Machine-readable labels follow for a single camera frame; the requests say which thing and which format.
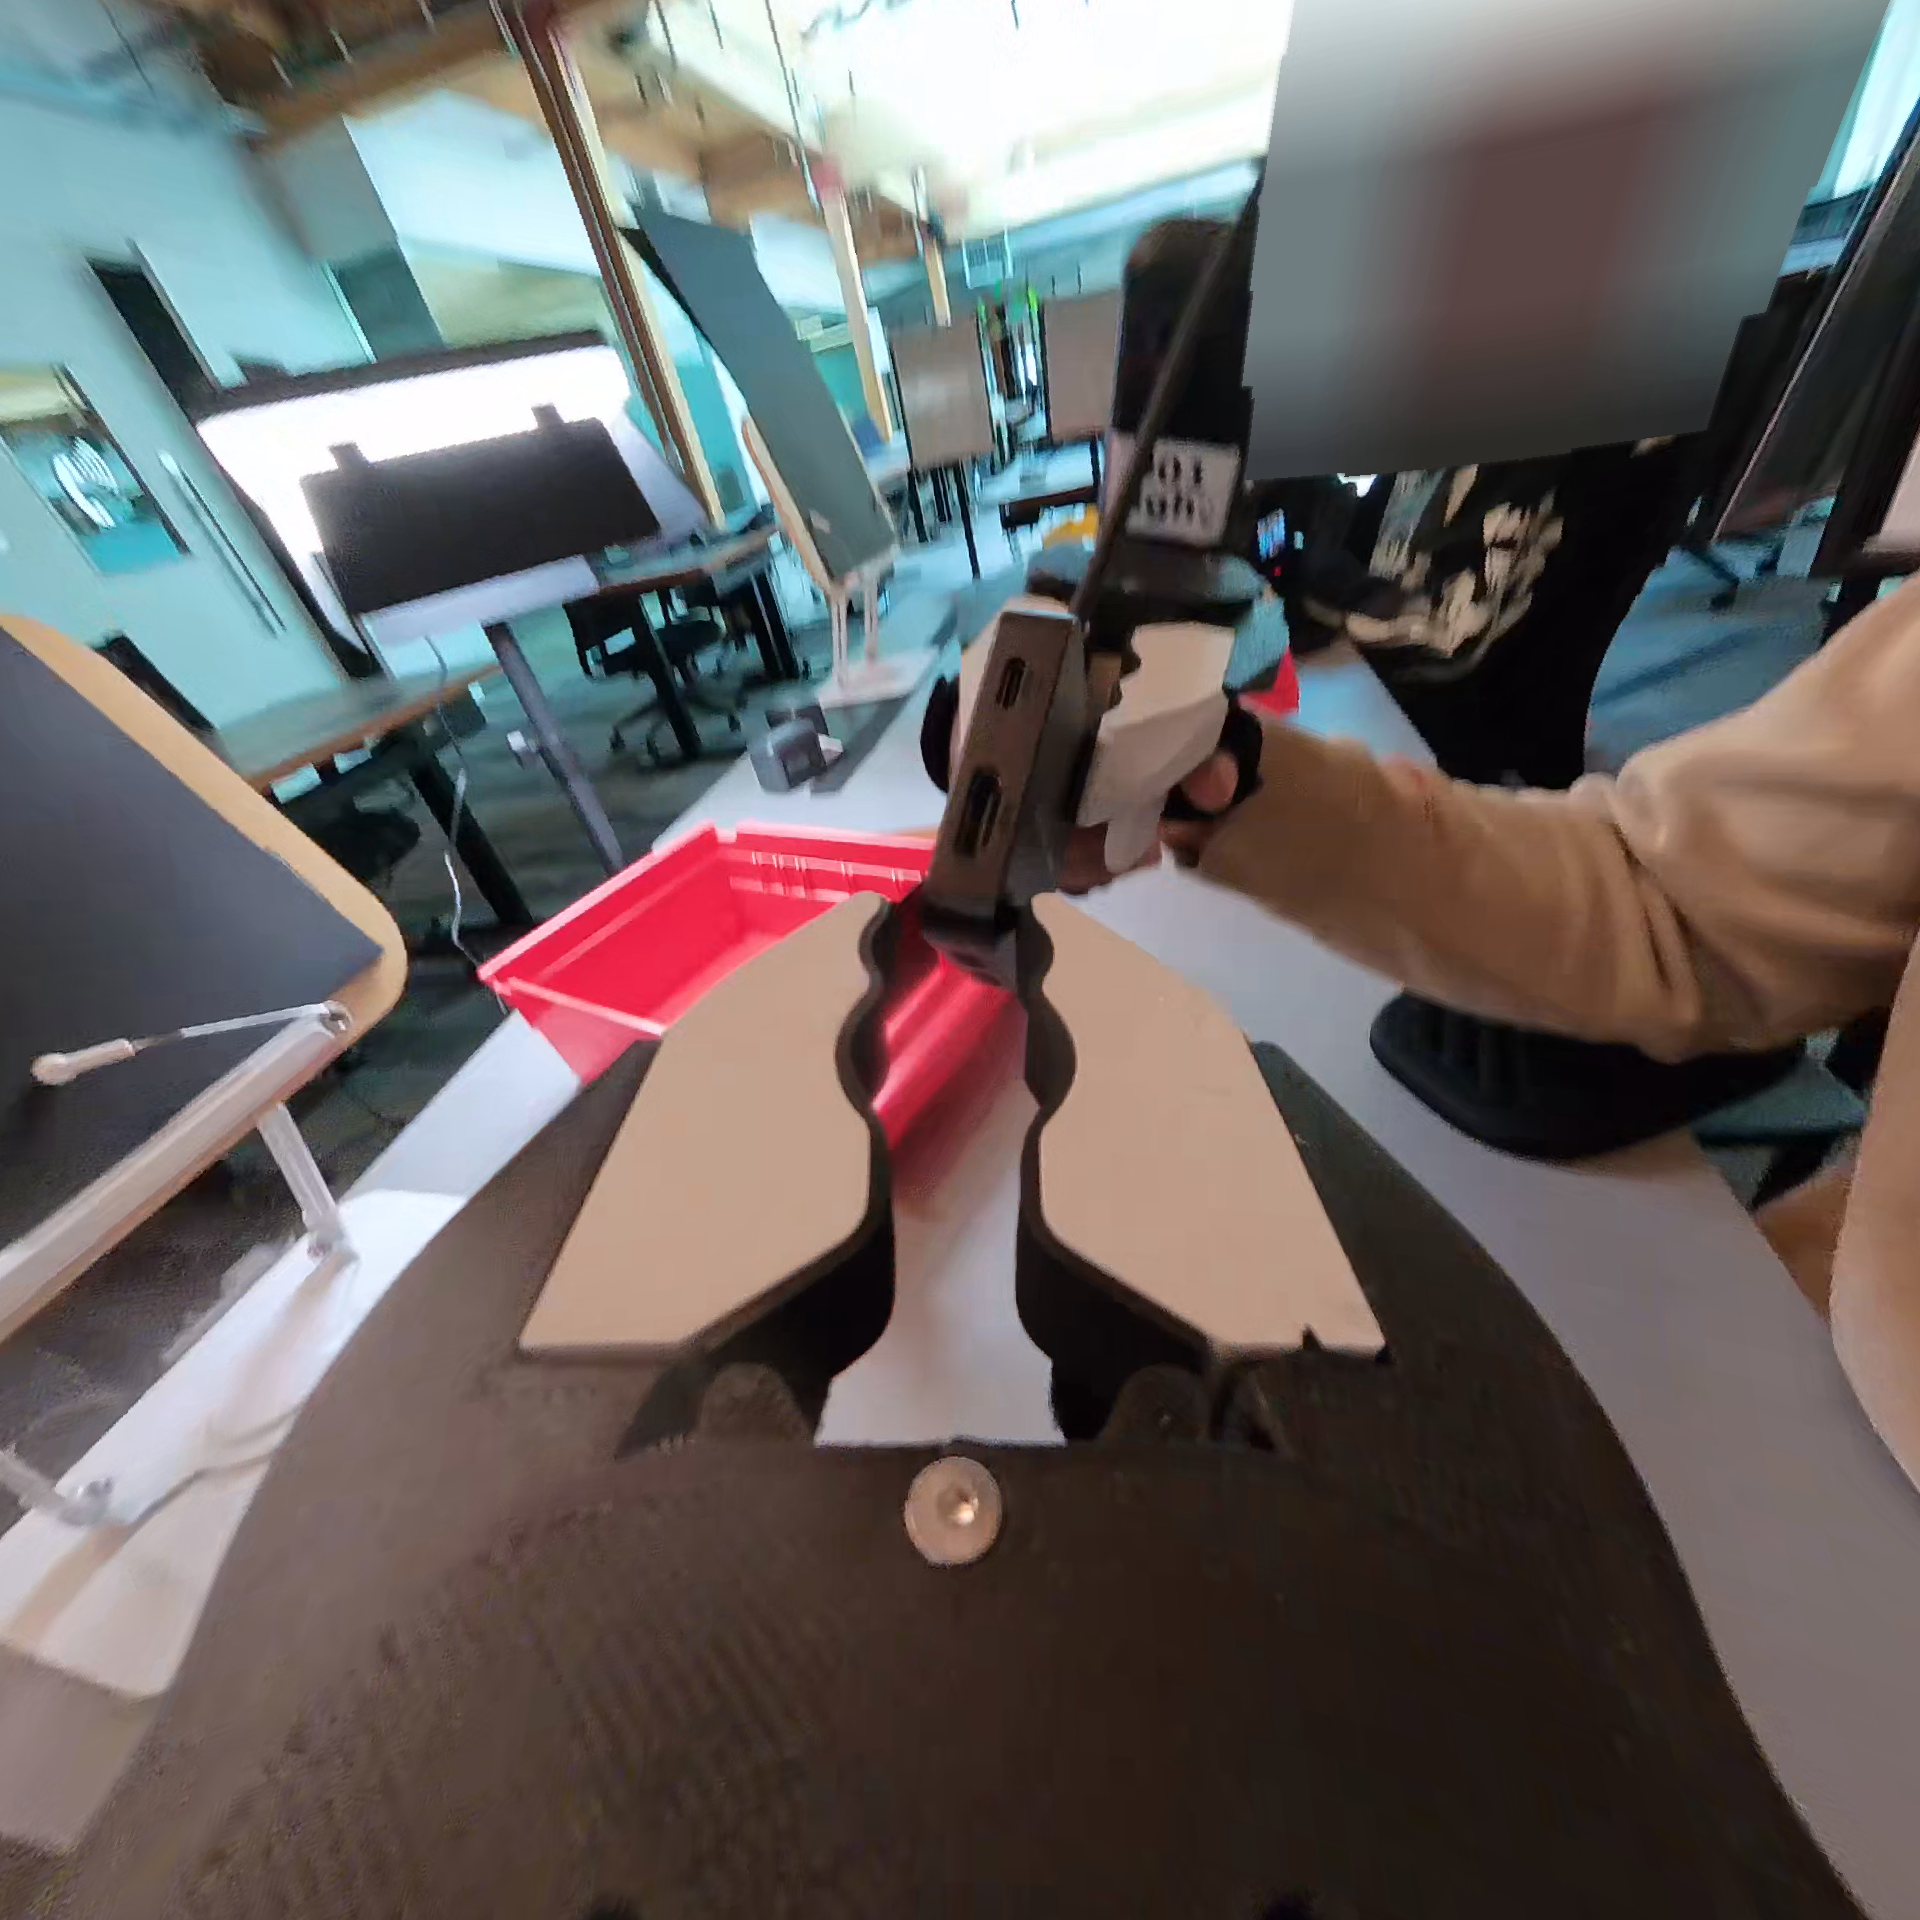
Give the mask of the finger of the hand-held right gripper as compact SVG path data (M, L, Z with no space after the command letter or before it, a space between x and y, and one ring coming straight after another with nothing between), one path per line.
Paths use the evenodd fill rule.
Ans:
M1099 716L1078 824L1102 832L1108 872L1159 845L1168 798L1219 750L1234 630L1162 622L1135 632L1137 665Z

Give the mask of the large bright wall display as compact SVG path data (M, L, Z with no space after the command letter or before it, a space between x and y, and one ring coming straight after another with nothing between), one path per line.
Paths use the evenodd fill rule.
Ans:
M305 481L354 445L374 462L494 441L562 421L614 421L633 393L607 342L514 342L433 365L371 364L234 389L198 421L214 462L275 520L310 520Z

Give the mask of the person's right forearm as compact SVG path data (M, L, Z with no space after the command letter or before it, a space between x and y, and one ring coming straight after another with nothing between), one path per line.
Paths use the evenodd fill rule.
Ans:
M1480 1017L1679 1060L1884 1009L1916 1068L1919 588L1570 790L1272 727L1199 870Z

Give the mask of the tilted table grey leg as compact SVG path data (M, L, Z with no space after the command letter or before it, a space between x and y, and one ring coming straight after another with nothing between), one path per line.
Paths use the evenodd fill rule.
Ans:
M391 459L338 443L330 457L299 488L344 611L396 640L480 625L546 773L601 869L620 872L614 822L512 623L583 601L611 548L699 531L698 495L633 423L568 421L550 404L502 438Z

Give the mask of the black office chair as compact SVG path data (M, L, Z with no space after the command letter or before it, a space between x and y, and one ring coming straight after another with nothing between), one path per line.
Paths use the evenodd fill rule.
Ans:
M730 628L714 612L649 615L640 592L614 592L566 604L568 628L583 675L594 684L631 678L649 699L625 711L608 728L614 753L638 753L664 766L667 750L682 761L710 748L703 717L745 740L745 694L731 678L710 680L703 661Z

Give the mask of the framed wall picture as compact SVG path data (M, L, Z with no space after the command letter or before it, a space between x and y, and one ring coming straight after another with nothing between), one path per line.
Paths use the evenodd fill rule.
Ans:
M187 558L179 527L66 367L2 365L2 443L97 574L131 577Z

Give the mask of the wooden desk black legs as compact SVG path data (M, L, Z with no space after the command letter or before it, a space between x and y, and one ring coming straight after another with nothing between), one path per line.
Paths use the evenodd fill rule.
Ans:
M780 688L807 678L776 588L778 531L756 520L739 535L692 540L640 558L607 556L592 567L583 599L640 592L649 615L714 612L727 623L723 644L755 649L760 672L747 688Z
M592 872L626 864L608 805L586 751L561 717L561 694L512 628L491 632L490 661L426 672L344 680L275 704L209 735L216 753L256 793L275 798L312 776L299 795L312 809L356 799L377 783L403 785L433 822L426 843L444 856L457 905L478 905L483 926L519 933L540 921L527 881L502 849L490 815L474 798L472 737L522 737L543 790L561 805Z

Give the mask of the grey usb hub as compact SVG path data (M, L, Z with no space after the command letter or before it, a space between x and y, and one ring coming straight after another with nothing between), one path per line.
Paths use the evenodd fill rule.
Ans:
M998 988L1017 985L1028 910L1066 872L1099 717L1086 625L1064 604L1020 595L963 659L920 921Z

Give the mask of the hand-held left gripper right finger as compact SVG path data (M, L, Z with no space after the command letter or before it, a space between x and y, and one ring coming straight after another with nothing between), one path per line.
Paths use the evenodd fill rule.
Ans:
M1372 1359L1386 1333L1302 1148L1228 1009L1080 905L1042 895L1035 1040L1041 1224L1202 1359Z

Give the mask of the dark board on legs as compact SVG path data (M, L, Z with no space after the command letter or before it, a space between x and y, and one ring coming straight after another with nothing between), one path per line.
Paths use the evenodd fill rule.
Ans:
M1041 371L1052 445L1102 441L1113 417L1120 289L1052 297L1041 308Z
M980 580L970 475L998 447L988 358L977 321L888 331L900 421L914 475L942 475Z

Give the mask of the small grey device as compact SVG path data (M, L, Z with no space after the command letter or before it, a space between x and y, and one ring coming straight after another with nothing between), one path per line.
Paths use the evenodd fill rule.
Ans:
M831 728L818 704L767 705L760 720L751 764L767 793L801 790L847 756L847 742Z

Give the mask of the black board wooden edge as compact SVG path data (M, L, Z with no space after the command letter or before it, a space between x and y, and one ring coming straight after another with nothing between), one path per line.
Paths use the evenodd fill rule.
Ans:
M398 1000L394 915L114 665L2 641L2 1327Z
M731 374L831 576L888 559L894 520L811 349L767 284L753 239L658 208L648 208L626 235Z

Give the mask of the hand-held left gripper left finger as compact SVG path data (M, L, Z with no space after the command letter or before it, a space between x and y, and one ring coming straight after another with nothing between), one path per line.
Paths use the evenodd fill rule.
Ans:
M847 1253L875 1200L855 1043L892 905L855 894L710 990L662 1040L522 1333L535 1359L680 1357Z

